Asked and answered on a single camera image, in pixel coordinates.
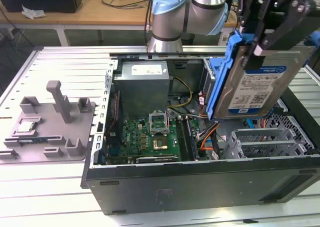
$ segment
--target screw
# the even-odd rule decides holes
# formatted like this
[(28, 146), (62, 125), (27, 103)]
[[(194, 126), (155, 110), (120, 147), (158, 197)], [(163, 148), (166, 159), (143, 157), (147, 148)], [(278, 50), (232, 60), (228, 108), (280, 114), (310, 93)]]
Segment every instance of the screw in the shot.
[(292, 1), (292, 7), (297, 7), (298, 6), (298, 0)]
[(297, 10), (299, 13), (301, 13), (302, 11), (304, 11), (304, 9), (305, 9), (304, 5), (299, 5)]

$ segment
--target white desk leg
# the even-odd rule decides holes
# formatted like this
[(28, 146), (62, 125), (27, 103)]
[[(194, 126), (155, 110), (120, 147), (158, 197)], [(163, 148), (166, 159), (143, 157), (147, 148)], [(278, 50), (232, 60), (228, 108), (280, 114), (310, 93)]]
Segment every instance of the white desk leg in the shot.
[(12, 41), (15, 39), (15, 36), (12, 34), (11, 28), (1, 28), (0, 30), (9, 40)]
[(69, 39), (65, 33), (65, 29), (63, 27), (59, 27), (56, 29), (56, 33), (58, 34), (61, 46), (70, 46)]
[(230, 33), (234, 30), (232, 27), (224, 27), (221, 30), (218, 46), (226, 46)]
[(102, 30), (101, 29), (98, 29), (97, 30), (97, 34), (98, 34), (98, 40), (99, 42), (103, 42), (104, 41), (104, 35), (102, 33)]

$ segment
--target floor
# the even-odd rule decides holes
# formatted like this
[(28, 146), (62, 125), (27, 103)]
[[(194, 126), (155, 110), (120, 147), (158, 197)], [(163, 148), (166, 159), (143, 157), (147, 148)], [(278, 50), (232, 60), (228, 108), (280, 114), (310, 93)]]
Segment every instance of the floor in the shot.
[[(60, 42), (55, 30), (49, 29), (26, 29), (24, 35), (35, 46), (60, 46)], [(66, 34), (72, 46), (143, 46), (144, 32), (130, 30), (103, 30), (104, 41), (98, 41), (96, 30), (67, 30)], [(0, 95), (10, 84), (15, 74), (19, 71), (25, 60), (32, 52), (33, 48), (17, 32), (14, 40), (0, 41)], [(196, 35), (193, 45), (217, 45), (219, 35), (204, 36)]]

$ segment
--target hard drive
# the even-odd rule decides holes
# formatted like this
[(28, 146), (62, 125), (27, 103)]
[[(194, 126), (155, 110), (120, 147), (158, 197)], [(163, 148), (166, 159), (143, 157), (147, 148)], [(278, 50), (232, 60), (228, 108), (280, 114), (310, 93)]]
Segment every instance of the hard drive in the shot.
[[(221, 94), (216, 100), (212, 96), (209, 100), (207, 112), (211, 119), (267, 116), (312, 51), (309, 46), (274, 51), (264, 59), (260, 69), (244, 70), (241, 62), (246, 48), (239, 47)], [(212, 69), (216, 75), (221, 71)]]

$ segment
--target green circuit board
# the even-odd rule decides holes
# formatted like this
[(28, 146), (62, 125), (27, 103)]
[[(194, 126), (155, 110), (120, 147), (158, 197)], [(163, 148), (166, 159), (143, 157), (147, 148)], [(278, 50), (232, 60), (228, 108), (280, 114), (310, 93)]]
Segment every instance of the green circuit board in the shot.
[[(162, 128), (161, 121), (153, 121), (153, 128)], [(167, 134), (167, 149), (154, 150), (153, 139), (148, 119), (126, 119), (123, 123), (123, 145), (120, 156), (165, 156), (173, 155), (180, 158), (179, 144), (176, 134), (176, 125), (169, 125)]]
[[(192, 131), (196, 135), (199, 132), (199, 123), (190, 119)], [(163, 128), (164, 120), (155, 118), (152, 120), (152, 128)], [(181, 161), (180, 147), (177, 137), (176, 121), (170, 118), (166, 135), (153, 135), (150, 131), (149, 119), (125, 119), (123, 121), (122, 143), (116, 156), (110, 157), (113, 164), (126, 164), (126, 158), (139, 157), (178, 157)], [(166, 149), (155, 149), (155, 143), (166, 146)]]

